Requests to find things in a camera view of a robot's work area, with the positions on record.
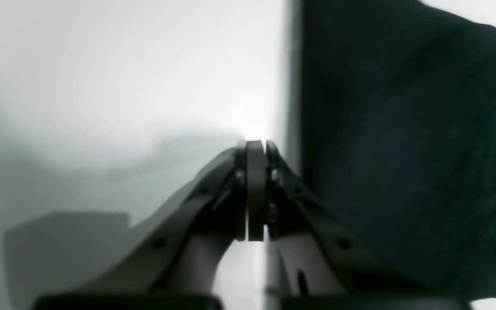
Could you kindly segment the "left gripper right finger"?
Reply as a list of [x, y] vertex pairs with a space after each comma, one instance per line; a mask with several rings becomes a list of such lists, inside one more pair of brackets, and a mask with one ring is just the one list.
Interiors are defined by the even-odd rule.
[[273, 241], [293, 296], [413, 296], [427, 289], [379, 259], [257, 141], [257, 240]]

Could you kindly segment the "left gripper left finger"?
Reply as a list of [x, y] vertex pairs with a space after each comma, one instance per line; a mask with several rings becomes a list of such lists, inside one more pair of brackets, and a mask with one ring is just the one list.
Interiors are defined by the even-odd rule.
[[80, 294], [210, 294], [222, 256], [246, 238], [248, 167], [256, 141], [242, 141], [199, 179], [158, 228]]

